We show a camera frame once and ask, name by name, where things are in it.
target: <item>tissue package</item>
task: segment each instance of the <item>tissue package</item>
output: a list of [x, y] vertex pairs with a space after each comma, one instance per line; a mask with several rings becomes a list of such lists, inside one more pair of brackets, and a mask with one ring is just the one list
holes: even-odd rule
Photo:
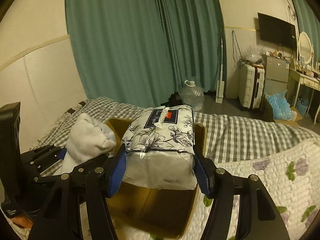
[[155, 189], [195, 189], [190, 106], [144, 109], [125, 132], [124, 182]]

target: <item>cardboard box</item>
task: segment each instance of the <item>cardboard box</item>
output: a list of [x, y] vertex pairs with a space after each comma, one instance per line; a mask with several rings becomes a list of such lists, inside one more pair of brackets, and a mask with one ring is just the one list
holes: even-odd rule
[[[107, 121], [116, 135], [116, 152], [132, 121], [117, 118]], [[206, 128], [195, 124], [196, 147], [202, 153], [206, 137]], [[107, 203], [112, 218], [122, 223], [157, 236], [180, 239], [188, 228], [198, 194], [198, 186], [194, 190], [156, 190], [122, 182], [119, 192], [107, 199]]]
[[288, 125], [293, 125], [293, 126], [300, 126], [297, 121], [302, 120], [302, 116], [299, 114], [299, 112], [297, 111], [297, 109], [292, 106], [290, 107], [291, 110], [297, 112], [297, 118], [295, 121], [286, 121], [286, 120], [277, 120], [277, 119], [273, 119], [273, 109], [271, 107], [271, 105], [269, 104], [268, 100], [264, 97], [264, 114], [263, 114], [263, 120], [267, 121], [267, 122], [276, 122], [276, 123], [283, 123], [283, 124], [288, 124]]

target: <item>red logo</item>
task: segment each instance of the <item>red logo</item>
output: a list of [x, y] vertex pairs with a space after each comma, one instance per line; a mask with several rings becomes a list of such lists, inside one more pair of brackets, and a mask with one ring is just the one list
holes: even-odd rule
[[171, 118], [172, 113], [171, 112], [167, 112], [167, 114], [165, 115], [166, 118]]

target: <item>mop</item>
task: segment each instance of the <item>mop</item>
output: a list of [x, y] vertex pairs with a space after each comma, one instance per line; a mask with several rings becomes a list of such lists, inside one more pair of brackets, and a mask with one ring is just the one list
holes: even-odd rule
[[224, 90], [224, 81], [222, 81], [222, 59], [223, 59], [223, 44], [222, 44], [222, 36], [221, 36], [221, 68], [220, 68], [220, 80], [218, 80], [217, 84], [217, 95], [216, 95], [216, 103], [222, 104], [223, 100], [223, 90]]

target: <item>blue basket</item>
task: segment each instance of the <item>blue basket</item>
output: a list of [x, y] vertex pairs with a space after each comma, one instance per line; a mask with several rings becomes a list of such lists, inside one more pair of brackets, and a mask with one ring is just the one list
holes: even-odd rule
[[304, 100], [303, 103], [300, 100], [298, 100], [296, 103], [296, 109], [301, 114], [301, 116], [305, 116], [308, 109], [308, 99]]

